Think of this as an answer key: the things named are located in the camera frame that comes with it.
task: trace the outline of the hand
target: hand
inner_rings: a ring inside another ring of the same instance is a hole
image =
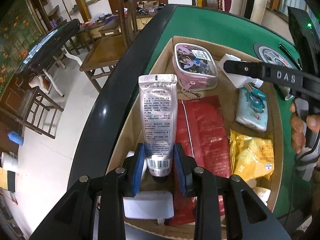
[[[291,146],[294,151],[299,154],[302,147],[306,144],[306,137],[303,132],[303,121],[296,115],[295,106],[292,103],[290,111],[292,112],[290,118],[291,129]],[[320,128],[320,115],[309,115],[307,117],[307,125],[314,133],[319,132]]]

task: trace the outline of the yellow snack bag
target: yellow snack bag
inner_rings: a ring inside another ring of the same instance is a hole
[[[244,181],[263,176],[270,179],[275,169],[272,141],[231,130],[230,161],[232,174]]]

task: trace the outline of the wooden table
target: wooden table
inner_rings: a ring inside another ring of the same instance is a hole
[[[85,57],[80,71],[87,75],[92,85],[100,93],[102,88],[96,79],[109,76],[124,53],[125,46],[121,34],[111,34],[98,39]],[[95,70],[98,68],[102,73],[95,75]]]
[[[108,22],[106,25],[104,25],[100,30],[100,34],[101,37],[105,37],[106,33],[120,33],[119,32],[119,28],[120,28],[120,20],[119,17],[114,18],[113,20],[111,20],[110,22]]]

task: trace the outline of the hand cream tube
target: hand cream tube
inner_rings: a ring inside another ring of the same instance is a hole
[[[153,74],[139,77],[140,112],[150,174],[171,172],[172,148],[177,129],[177,76]]]

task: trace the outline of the window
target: window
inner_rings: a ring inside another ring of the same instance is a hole
[[[288,6],[307,11],[320,36],[320,24],[304,0],[280,0],[279,11],[288,16]]]

